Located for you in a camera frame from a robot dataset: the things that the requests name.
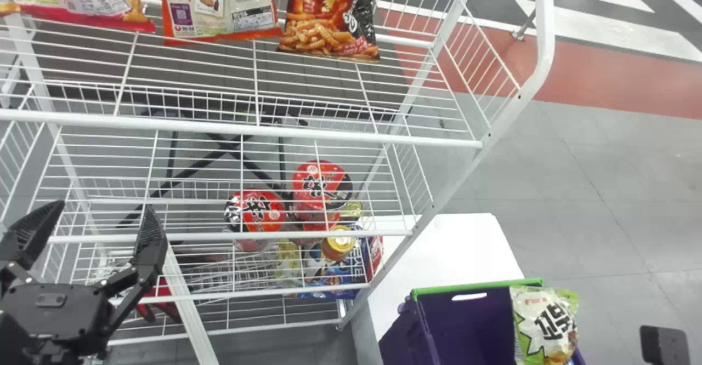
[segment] can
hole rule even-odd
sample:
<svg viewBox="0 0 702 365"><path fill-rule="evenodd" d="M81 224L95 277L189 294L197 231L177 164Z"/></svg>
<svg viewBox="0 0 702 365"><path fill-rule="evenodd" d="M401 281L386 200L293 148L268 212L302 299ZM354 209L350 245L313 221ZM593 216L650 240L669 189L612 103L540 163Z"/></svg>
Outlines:
<svg viewBox="0 0 702 365"><path fill-rule="evenodd" d="M306 231L330 230L352 192L351 178L341 166L307 161L293 174L293 212Z"/></svg>
<svg viewBox="0 0 702 365"><path fill-rule="evenodd" d="M345 225L337 225L334 230L345 230L348 231L349 228ZM346 258L346 255L353 249L356 245L356 238L354 237L331 237L324 238L321 241L321 252L324 256L330 260L340 263Z"/></svg>
<svg viewBox="0 0 702 365"><path fill-rule="evenodd" d="M224 209L224 220L232 232L275 232L283 228L285 219L285 206L278 195L259 188L233 193ZM270 239L239 239L236 247L241 251L263 251L274 242Z"/></svg>
<svg viewBox="0 0 702 365"><path fill-rule="evenodd" d="M363 204L359 201L349 200L339 211L339 221L342 223L355 223L363 215Z"/></svg>

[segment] black device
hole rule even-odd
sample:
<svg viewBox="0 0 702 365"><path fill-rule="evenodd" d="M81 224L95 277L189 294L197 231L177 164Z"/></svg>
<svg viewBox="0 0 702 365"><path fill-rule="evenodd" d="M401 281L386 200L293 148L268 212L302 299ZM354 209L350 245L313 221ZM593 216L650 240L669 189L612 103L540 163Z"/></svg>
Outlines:
<svg viewBox="0 0 702 365"><path fill-rule="evenodd" d="M652 365L690 365L687 336L679 329L642 325L641 356Z"/></svg>
<svg viewBox="0 0 702 365"><path fill-rule="evenodd" d="M32 211L0 240L0 362L79 365L81 357L105 355L110 336L161 274L168 242L147 206L125 269L90 286L39 282L29 271L64 205L54 201ZM110 298L128 288L113 306Z"/></svg>

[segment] white table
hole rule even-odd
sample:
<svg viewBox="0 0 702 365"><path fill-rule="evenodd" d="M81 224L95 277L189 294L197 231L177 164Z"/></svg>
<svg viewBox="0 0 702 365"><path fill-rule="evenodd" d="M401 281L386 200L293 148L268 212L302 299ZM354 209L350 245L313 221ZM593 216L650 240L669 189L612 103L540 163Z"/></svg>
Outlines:
<svg viewBox="0 0 702 365"><path fill-rule="evenodd" d="M406 218L411 226L414 221ZM402 237L383 238L387 259ZM412 288L524 278L495 216L439 214L407 250L351 322L356 356L382 364L378 341L397 318L397 306Z"/></svg>

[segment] green snack bag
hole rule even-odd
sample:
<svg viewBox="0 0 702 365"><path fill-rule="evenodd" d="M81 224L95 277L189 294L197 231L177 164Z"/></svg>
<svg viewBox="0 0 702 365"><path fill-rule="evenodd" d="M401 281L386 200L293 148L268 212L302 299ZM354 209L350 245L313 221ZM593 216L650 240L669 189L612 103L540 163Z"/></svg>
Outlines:
<svg viewBox="0 0 702 365"><path fill-rule="evenodd" d="M574 291L511 286L514 360L517 365L563 365L575 352L578 328Z"/></svg>

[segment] green rim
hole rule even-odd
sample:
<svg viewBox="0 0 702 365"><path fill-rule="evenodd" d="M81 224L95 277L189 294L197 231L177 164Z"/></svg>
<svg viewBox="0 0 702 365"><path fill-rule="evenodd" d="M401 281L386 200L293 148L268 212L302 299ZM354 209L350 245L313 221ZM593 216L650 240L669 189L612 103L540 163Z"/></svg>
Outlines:
<svg viewBox="0 0 702 365"><path fill-rule="evenodd" d="M417 302L417 297L419 295L453 293L456 291L466 291L466 290L487 290L489 288L501 288L501 287L516 286L516 285L541 287L544 285L544 280L541 277L535 277L535 278L522 278L521 280L504 280L504 282L464 284L461 286L414 288L414 290L411 291L411 295L412 295L412 298L414 299L414 301Z"/></svg>

